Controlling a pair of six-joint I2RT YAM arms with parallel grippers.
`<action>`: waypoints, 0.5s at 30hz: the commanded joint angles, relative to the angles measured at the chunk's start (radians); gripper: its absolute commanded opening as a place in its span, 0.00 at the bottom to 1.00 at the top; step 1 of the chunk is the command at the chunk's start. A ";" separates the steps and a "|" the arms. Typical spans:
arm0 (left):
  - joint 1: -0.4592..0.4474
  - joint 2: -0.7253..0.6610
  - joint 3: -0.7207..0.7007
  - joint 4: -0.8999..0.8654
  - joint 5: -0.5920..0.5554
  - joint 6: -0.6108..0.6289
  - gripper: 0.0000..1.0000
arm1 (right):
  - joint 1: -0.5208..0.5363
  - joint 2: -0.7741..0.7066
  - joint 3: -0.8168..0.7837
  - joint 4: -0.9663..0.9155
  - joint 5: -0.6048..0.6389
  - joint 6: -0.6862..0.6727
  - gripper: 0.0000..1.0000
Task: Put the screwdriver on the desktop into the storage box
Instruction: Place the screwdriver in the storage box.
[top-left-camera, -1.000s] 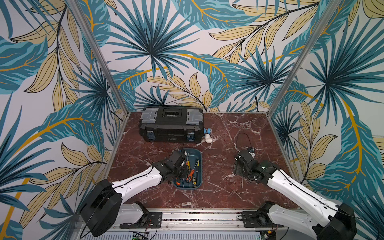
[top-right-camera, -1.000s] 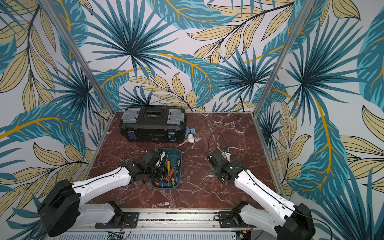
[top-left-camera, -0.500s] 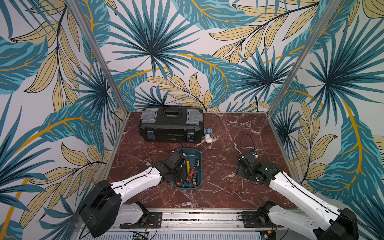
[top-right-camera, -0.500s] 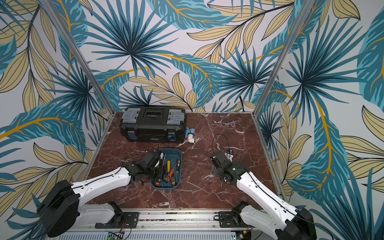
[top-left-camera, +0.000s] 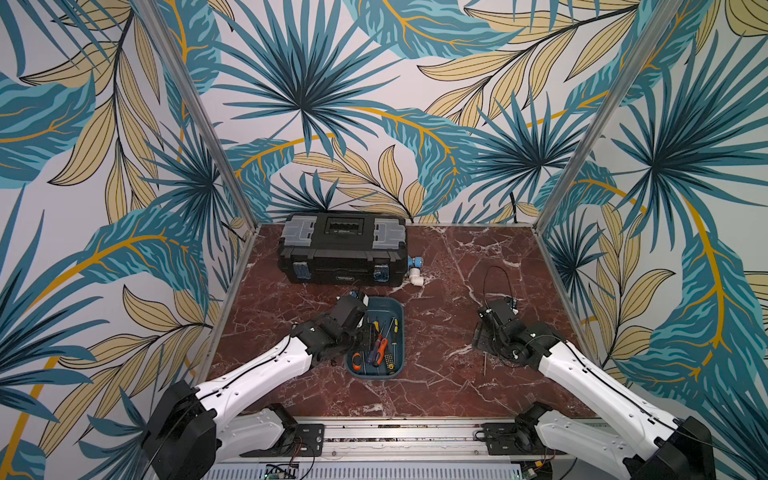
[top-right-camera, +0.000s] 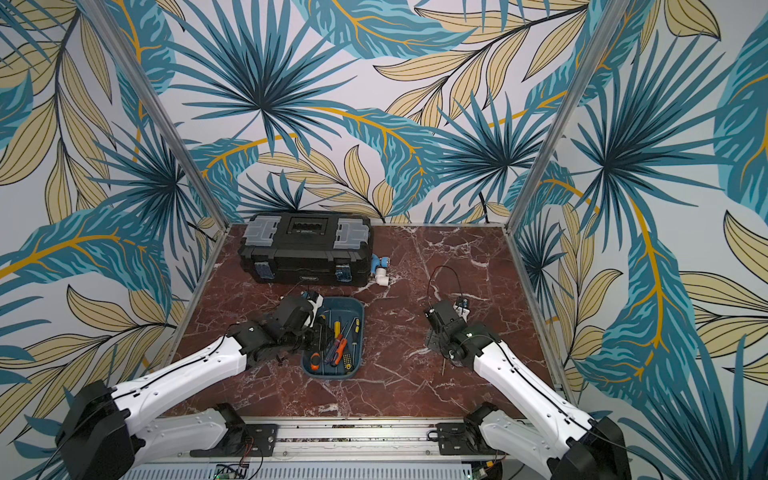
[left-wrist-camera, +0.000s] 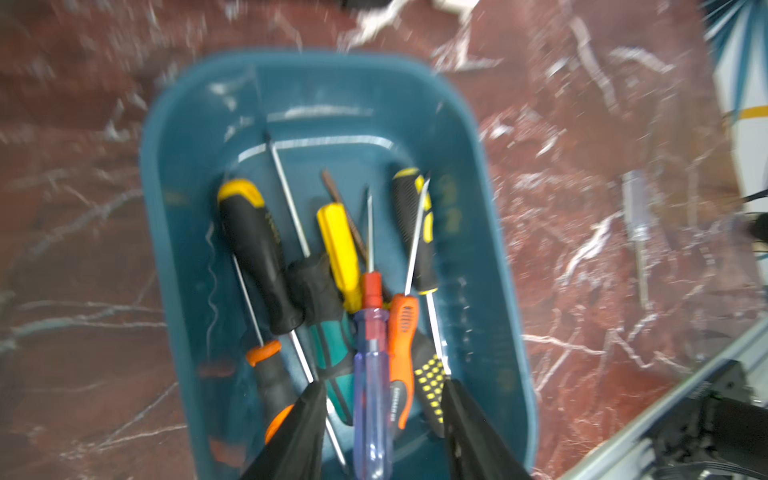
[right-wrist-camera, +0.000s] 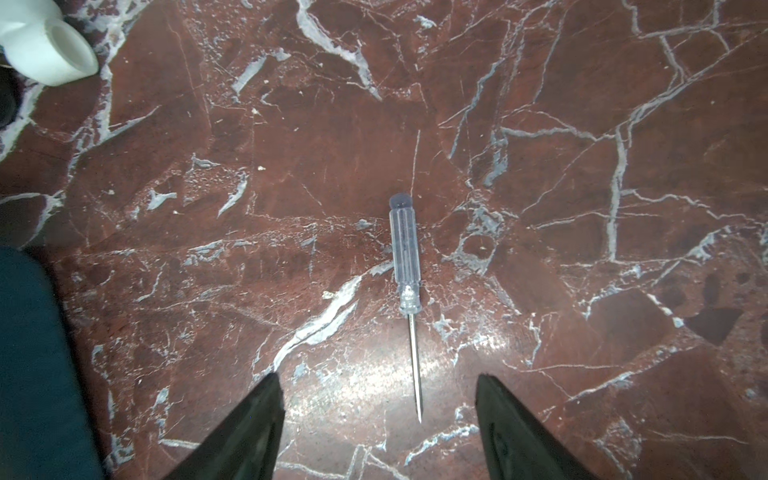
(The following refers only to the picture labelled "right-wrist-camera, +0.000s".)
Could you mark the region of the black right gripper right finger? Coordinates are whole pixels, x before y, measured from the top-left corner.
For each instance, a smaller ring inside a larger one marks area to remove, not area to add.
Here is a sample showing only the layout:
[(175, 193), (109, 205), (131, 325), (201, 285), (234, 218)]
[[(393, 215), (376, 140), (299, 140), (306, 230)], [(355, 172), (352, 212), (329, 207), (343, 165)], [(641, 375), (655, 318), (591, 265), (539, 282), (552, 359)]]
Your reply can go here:
[(490, 478), (595, 477), (498, 378), (478, 377), (475, 408)]

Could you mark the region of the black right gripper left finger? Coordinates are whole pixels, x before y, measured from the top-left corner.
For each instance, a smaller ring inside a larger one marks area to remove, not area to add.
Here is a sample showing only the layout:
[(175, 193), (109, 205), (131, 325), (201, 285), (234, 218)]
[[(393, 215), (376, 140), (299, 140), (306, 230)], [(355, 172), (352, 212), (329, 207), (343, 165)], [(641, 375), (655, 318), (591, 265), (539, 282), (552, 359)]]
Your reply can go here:
[(167, 477), (271, 479), (285, 414), (279, 376), (272, 372)]

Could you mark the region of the clear-handled small screwdriver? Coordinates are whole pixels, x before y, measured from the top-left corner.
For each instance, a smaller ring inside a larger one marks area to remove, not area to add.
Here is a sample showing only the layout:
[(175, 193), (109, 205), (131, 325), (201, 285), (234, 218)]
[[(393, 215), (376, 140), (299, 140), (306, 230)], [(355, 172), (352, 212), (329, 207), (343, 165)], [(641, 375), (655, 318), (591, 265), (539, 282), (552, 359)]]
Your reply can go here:
[(415, 317), (421, 312), (421, 268), (413, 199), (399, 193), (389, 200), (394, 277), (399, 310), (408, 321), (413, 390), (417, 420), (423, 422), (423, 398)]

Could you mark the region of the white pipe elbow fitting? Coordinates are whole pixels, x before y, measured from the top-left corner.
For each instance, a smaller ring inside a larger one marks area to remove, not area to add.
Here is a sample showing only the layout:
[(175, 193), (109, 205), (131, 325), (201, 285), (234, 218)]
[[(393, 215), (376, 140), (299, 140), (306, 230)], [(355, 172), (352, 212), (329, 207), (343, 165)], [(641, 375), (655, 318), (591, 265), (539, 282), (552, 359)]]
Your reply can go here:
[(99, 69), (89, 42), (52, 0), (3, 0), (1, 48), (13, 69), (50, 87), (90, 77)]

